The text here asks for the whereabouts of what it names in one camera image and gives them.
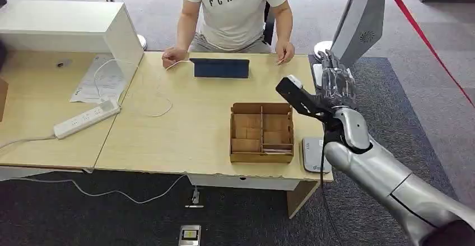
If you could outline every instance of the white power strip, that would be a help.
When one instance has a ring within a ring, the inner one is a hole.
[[[102,120],[120,113],[119,103],[115,99],[104,98],[99,106],[53,127],[58,139],[66,138],[76,132],[92,126]]]

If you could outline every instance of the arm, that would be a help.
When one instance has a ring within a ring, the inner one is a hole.
[[[322,65],[324,62],[328,68],[340,65],[333,52],[327,50],[327,54],[319,53]],[[345,79],[342,86],[354,87],[350,80]],[[324,124],[320,169],[326,158],[334,168],[354,180],[389,211],[414,245],[449,245],[442,243],[443,239],[455,245],[474,245],[475,211],[414,175],[369,135],[360,113],[331,104],[325,94],[335,86],[338,85],[331,82],[327,88],[315,88],[316,95],[310,95],[296,77],[289,75],[276,87],[298,113]]]
[[[288,5],[288,1],[285,1],[277,7],[271,8],[274,17],[276,18],[276,32],[278,41],[290,41],[290,34],[292,33],[292,9]]]
[[[176,46],[165,49],[162,55],[163,67],[168,68],[177,61],[184,60],[192,43],[198,22],[200,2],[183,0],[180,19],[176,30]]]
[[[277,43],[276,53],[279,57],[278,64],[289,62],[295,54],[295,47],[290,43],[292,33],[293,17],[288,1],[271,8],[276,18]]]
[[[178,19],[178,28],[176,30],[176,47],[182,50],[188,50],[192,43],[196,24],[198,22],[200,2],[191,2],[183,0],[180,19]]]

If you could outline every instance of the gray carpet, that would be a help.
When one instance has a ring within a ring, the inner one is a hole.
[[[455,196],[386,58],[353,67],[358,110],[371,134],[418,176]],[[326,184],[330,211],[344,245],[409,245],[402,229],[358,186],[335,171]],[[176,175],[95,171],[52,173],[77,179],[86,191],[121,189],[137,199],[163,192]],[[86,197],[71,184],[0,183],[0,245],[176,245],[182,224],[201,224],[203,245],[337,245],[317,191],[292,220],[284,191],[205,188],[204,209],[185,209],[191,187],[182,179],[168,196],[146,205],[124,197]]]

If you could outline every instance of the man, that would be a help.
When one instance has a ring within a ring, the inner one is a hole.
[[[295,53],[290,43],[292,11],[287,0],[183,0],[176,45],[162,56],[163,66],[183,60],[190,52],[270,53],[263,41],[266,1],[276,18],[278,63],[289,62]],[[204,23],[196,32],[199,8]]]

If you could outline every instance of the hand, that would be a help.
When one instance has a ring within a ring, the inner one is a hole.
[[[290,41],[277,41],[276,44],[276,53],[279,57],[277,64],[289,62],[295,54],[295,47]]]
[[[184,60],[186,56],[187,51],[182,48],[166,48],[165,52],[162,55],[163,67],[168,68],[171,65],[175,64],[177,61]]]

